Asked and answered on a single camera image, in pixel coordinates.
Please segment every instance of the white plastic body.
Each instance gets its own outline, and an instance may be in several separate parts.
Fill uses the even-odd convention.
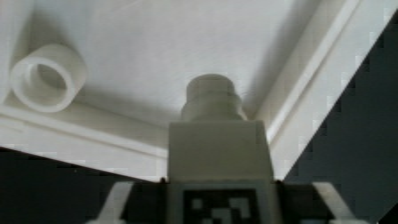
[[[261,223],[279,223],[270,152],[261,121],[201,121],[170,124],[169,224],[183,223],[186,189],[256,189]]]
[[[48,79],[39,66],[55,71]],[[58,112],[69,106],[87,79],[87,67],[73,50],[58,44],[41,47],[16,63],[10,71],[10,85],[18,99],[39,112]]]
[[[265,123],[282,179],[396,7],[398,0],[2,0],[2,147],[158,181],[186,83],[217,72]],[[50,43],[76,51],[90,77],[80,100],[41,113],[10,94],[9,72]]]

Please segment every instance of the dark wall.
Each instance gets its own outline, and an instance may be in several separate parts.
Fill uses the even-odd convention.
[[[311,181],[375,223],[398,202],[398,15],[284,179]]]
[[[131,178],[0,148],[0,223],[83,224]]]

